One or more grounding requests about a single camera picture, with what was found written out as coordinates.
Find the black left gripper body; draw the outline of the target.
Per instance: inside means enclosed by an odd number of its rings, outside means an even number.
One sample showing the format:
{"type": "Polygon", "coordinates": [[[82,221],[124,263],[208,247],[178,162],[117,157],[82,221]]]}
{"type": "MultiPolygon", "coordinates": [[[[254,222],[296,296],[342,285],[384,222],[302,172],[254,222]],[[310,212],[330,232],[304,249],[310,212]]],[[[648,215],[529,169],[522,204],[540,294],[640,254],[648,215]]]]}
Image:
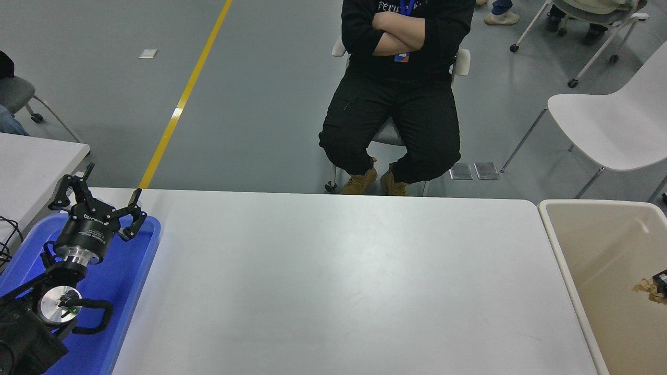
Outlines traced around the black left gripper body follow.
{"type": "Polygon", "coordinates": [[[109,219],[113,207],[72,207],[65,227],[55,241],[55,254],[65,257],[70,249],[83,249],[94,257],[106,256],[114,234],[120,229],[119,219],[109,219]]]}

